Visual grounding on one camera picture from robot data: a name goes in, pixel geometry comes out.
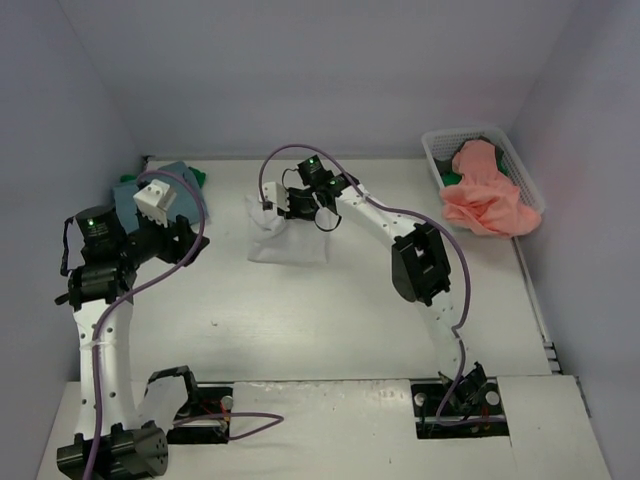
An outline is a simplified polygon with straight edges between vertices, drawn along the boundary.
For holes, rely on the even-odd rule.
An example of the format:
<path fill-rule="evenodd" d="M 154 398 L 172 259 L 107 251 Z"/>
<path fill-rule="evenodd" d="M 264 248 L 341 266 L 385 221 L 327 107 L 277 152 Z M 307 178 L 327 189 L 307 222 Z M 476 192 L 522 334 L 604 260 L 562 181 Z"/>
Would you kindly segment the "grey-blue t shirt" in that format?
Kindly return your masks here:
<path fill-rule="evenodd" d="M 184 171 L 187 167 L 189 166 L 186 163 L 184 163 L 183 161 L 178 161 L 161 167 L 160 171 L 170 172 L 174 176 L 180 176 L 183 179 L 183 177 L 180 175 L 180 172 Z M 197 225 L 200 219 L 198 207 L 196 206 L 195 200 L 187 191 L 187 189 L 175 178 L 168 177 L 162 174 L 149 175 L 145 179 L 145 181 L 151 182 L 155 179 L 171 185 L 176 191 L 176 198 L 168 212 L 169 220 L 175 221 L 177 215 L 183 215 L 189 219 L 191 225 Z M 183 182 L 189 184 L 190 188 L 198 194 L 198 197 L 202 204 L 204 218 L 208 219 L 209 213 L 202 188 L 198 188 L 195 183 L 188 182 L 184 179 Z M 112 188 L 112 197 L 115 203 L 116 212 L 121 225 L 127 233 L 130 233 L 138 228 L 138 219 L 136 216 L 137 207 L 133 199 L 133 196 L 137 192 L 138 186 L 136 184 L 136 180 L 127 183 L 118 183 Z"/>

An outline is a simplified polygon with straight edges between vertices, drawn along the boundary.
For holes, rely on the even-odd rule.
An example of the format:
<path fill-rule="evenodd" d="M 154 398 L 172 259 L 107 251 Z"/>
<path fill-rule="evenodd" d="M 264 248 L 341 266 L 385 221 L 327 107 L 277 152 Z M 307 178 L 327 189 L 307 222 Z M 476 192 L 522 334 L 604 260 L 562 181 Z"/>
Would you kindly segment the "white t shirt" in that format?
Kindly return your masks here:
<path fill-rule="evenodd" d="M 328 234 L 313 222 L 286 220 L 264 210 L 255 196 L 246 196 L 247 259 L 254 263 L 307 266 L 328 262 Z"/>

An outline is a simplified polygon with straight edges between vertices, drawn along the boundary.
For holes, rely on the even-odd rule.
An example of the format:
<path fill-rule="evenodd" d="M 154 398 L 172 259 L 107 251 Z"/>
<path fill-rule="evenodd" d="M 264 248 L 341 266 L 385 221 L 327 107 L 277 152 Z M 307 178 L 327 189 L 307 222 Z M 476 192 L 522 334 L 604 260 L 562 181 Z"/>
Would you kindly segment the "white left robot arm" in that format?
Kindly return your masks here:
<path fill-rule="evenodd" d="M 70 479 L 151 479 L 168 468 L 167 434 L 174 419 L 191 418 L 200 395 L 191 370 L 155 372 L 141 402 L 130 383 L 134 297 L 156 285 L 137 284 L 137 271 L 158 258 L 171 273 L 190 265 L 209 241 L 179 215 L 165 224 L 139 213 L 126 232 L 112 205 L 66 220 L 83 237 L 83 264 L 63 267 L 68 291 L 57 299 L 73 310 L 80 350 L 80 411 L 71 444 L 58 448 L 58 470 Z"/>

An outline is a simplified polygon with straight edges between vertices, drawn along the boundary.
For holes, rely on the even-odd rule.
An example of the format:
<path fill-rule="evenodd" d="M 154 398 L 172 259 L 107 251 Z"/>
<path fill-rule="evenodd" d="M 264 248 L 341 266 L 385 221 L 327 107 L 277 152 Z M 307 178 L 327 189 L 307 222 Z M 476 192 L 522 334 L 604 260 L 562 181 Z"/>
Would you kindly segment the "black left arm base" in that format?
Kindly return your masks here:
<path fill-rule="evenodd" d="M 198 399 L 187 403 L 175 416 L 175 421 L 201 417 L 172 428 L 167 434 L 170 445 L 223 445 L 229 442 L 231 419 L 212 419 L 213 414 L 233 409 L 232 383 L 198 383 Z"/>

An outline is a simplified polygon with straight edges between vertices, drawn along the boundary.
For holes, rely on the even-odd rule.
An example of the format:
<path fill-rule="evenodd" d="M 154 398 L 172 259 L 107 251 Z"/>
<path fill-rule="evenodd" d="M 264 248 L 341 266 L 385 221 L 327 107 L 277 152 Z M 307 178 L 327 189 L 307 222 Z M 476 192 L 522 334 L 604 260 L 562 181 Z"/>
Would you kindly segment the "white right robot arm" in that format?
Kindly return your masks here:
<path fill-rule="evenodd" d="M 442 238 L 451 234 L 417 213 L 383 205 L 355 177 L 334 174 L 314 155 L 297 165 L 301 189 L 280 187 L 276 205 L 287 219 L 313 221 L 326 208 L 340 221 L 349 220 L 372 235 L 391 255 L 391 281 L 396 292 L 414 303 L 426 324 L 443 382 L 441 405 L 458 415 L 470 412 L 482 399 L 486 375 L 467 360 L 468 349 L 458 333 L 470 304 L 468 264 L 461 261 L 465 300 L 457 314 L 451 297 L 451 267 Z"/>

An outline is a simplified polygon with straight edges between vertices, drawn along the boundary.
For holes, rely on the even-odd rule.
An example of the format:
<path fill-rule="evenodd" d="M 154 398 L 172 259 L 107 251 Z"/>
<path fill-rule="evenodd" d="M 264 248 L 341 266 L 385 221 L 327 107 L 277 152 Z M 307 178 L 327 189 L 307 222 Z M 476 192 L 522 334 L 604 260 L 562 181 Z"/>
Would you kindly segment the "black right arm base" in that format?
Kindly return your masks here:
<path fill-rule="evenodd" d="M 436 419 L 447 388 L 436 380 L 411 380 L 411 399 L 418 440 L 479 439 L 510 435 L 496 378 L 490 378 L 470 404 L 447 403 Z"/>

